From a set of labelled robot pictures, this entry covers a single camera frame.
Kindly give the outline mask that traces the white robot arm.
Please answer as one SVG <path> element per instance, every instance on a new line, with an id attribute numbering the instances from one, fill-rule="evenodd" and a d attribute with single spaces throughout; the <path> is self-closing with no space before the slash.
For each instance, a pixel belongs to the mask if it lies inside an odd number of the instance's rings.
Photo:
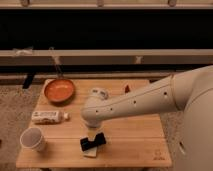
<path id="1" fill-rule="evenodd" d="M 175 74 L 109 98 L 94 88 L 81 116 L 89 128 L 105 120 L 153 113 L 184 113 L 174 171 L 213 171 L 213 66 Z"/>

